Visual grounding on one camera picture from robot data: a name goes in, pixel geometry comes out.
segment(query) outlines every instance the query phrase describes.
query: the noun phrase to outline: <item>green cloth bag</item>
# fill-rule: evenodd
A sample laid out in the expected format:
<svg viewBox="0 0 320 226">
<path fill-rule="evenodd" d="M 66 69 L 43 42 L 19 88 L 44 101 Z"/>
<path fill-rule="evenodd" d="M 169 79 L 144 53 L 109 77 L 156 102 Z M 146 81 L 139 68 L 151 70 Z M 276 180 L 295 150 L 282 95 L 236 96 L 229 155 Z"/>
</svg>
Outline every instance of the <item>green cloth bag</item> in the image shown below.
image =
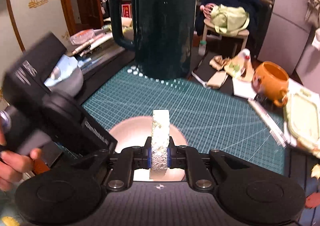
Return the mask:
<svg viewBox="0 0 320 226">
<path fill-rule="evenodd" d="M 211 11 L 211 23 L 218 34 L 236 36 L 239 31 L 247 28 L 249 24 L 249 13 L 242 7 L 230 7 L 219 5 Z"/>
</svg>

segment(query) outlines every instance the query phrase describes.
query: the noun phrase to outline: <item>circular pad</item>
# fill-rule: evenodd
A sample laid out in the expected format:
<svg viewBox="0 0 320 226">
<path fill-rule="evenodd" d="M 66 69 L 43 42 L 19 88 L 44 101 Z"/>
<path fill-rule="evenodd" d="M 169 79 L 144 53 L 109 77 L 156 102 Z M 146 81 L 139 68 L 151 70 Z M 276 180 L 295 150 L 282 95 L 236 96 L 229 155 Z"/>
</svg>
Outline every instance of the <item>circular pad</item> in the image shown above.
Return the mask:
<svg viewBox="0 0 320 226">
<path fill-rule="evenodd" d="M 21 215 L 33 224 L 67 224 L 90 215 L 101 199 L 87 171 L 61 167 L 23 182 L 15 193 Z"/>
<path fill-rule="evenodd" d="M 222 207 L 242 222 L 283 225 L 297 219 L 305 204 L 304 190 L 291 179 L 260 169 L 233 170 L 218 188 Z"/>
</svg>

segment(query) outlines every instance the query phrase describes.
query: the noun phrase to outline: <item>dark green mug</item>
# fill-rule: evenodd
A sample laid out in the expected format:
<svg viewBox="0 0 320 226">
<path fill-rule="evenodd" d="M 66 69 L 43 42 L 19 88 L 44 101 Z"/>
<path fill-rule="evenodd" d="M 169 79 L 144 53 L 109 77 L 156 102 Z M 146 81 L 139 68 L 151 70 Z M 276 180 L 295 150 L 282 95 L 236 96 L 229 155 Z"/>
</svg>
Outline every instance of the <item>dark green mug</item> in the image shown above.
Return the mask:
<svg viewBox="0 0 320 226">
<path fill-rule="evenodd" d="M 109 0 L 112 34 L 135 51 L 139 70 L 156 79 L 185 77 L 195 23 L 196 0 L 132 0 L 133 41 L 124 38 L 121 0 Z"/>
</svg>

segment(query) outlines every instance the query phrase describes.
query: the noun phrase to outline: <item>mug handle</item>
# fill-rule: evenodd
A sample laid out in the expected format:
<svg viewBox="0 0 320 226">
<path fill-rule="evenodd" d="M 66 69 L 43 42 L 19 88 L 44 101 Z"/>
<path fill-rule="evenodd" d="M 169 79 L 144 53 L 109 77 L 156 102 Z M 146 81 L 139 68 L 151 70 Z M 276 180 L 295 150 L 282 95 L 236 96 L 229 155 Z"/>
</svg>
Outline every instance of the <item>mug handle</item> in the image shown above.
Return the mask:
<svg viewBox="0 0 320 226">
<path fill-rule="evenodd" d="M 136 12 L 135 12 L 135 2 L 136 0 L 131 0 L 132 3 L 132 23 L 133 23 L 133 39 L 135 38 L 135 29 L 137 27 L 137 19 L 136 19 Z M 112 27 L 112 35 L 113 40 L 120 45 L 130 51 L 135 51 L 134 42 L 124 38 L 122 32 L 122 25 L 121 25 L 121 14 L 120 14 L 120 5 L 121 0 L 109 0 L 110 6 L 110 18 L 111 18 L 111 27 Z"/>
<path fill-rule="evenodd" d="M 282 107 L 287 105 L 288 102 L 288 97 L 287 97 L 287 90 L 286 89 L 282 89 L 280 90 L 280 94 L 282 95 L 282 101 L 280 102 L 279 100 L 275 99 L 273 101 L 273 103 L 277 106 L 277 107 Z"/>
</svg>

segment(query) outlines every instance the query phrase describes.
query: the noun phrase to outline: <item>white refrigerator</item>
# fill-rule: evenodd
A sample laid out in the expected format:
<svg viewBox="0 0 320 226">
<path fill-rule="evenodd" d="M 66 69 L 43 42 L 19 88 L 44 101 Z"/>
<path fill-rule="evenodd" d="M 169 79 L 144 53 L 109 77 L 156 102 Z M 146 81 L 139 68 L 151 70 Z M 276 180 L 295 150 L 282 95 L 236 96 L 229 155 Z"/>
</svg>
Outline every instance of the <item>white refrigerator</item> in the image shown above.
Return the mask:
<svg viewBox="0 0 320 226">
<path fill-rule="evenodd" d="M 274 62 L 292 74 L 311 29 L 304 20 L 307 9 L 307 0 L 275 0 L 258 60 Z"/>
</svg>

